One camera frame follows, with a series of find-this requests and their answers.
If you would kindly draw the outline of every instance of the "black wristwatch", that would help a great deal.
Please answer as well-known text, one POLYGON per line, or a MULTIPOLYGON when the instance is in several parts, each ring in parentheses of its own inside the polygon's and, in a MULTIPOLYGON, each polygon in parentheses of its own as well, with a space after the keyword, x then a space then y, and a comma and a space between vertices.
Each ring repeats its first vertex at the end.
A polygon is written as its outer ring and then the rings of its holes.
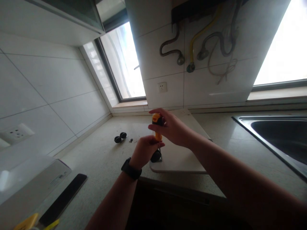
POLYGON ((124 171, 128 176, 130 176, 133 180, 137 180, 141 173, 142 173, 142 170, 136 170, 134 168, 132 168, 130 165, 129 165, 129 162, 131 160, 131 157, 128 158, 125 163, 122 165, 122 171, 124 171))

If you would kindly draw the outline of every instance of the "stainless steel sink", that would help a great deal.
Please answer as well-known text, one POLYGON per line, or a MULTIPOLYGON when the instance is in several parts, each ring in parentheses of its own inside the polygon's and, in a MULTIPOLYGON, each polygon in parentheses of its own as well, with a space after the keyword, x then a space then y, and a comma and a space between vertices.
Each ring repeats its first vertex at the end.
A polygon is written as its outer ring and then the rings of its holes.
POLYGON ((232 118, 307 181, 307 116, 232 118))

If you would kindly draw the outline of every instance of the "countertop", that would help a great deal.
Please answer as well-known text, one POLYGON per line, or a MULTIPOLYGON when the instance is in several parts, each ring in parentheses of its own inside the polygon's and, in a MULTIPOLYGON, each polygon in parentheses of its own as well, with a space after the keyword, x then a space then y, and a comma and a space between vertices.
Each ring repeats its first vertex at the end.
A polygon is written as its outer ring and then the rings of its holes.
MULTIPOLYGON (((307 202, 307 184, 231 118, 244 115, 307 115, 307 111, 193 114, 214 143, 300 200, 307 202)), ((138 139, 152 134, 147 128, 150 123, 151 116, 112 117, 108 120, 61 158, 73 171, 35 212, 42 215, 78 173, 86 174, 86 183, 61 215, 57 230, 84 229, 120 174, 125 159, 132 155, 138 139), (114 137, 119 136, 121 132, 126 132, 128 137, 121 144, 116 144, 114 137)), ((141 176, 225 197, 209 175, 154 173, 147 164, 141 176)))

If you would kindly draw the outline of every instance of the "white board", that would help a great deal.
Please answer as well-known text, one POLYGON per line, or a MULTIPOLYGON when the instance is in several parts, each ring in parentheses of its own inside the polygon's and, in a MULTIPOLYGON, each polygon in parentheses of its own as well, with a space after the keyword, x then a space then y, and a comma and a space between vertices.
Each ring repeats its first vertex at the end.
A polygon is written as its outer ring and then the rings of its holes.
MULTIPOLYGON (((195 132, 208 138, 208 134, 187 109, 170 111, 195 132)), ((196 156, 187 148, 177 146, 166 137, 162 138, 165 147, 161 148, 162 162, 149 163, 150 169, 156 173, 207 173, 196 156)))

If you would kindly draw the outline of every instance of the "window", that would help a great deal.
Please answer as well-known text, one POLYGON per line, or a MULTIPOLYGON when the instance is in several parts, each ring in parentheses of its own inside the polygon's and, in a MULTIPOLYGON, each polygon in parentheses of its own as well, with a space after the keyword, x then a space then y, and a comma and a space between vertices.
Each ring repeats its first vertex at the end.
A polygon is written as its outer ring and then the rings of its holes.
POLYGON ((111 69, 111 77, 119 101, 145 100, 146 95, 130 23, 126 22, 107 32, 100 37, 100 40, 111 69))
POLYGON ((261 66, 254 88, 303 86, 307 82, 307 2, 292 0, 261 66))

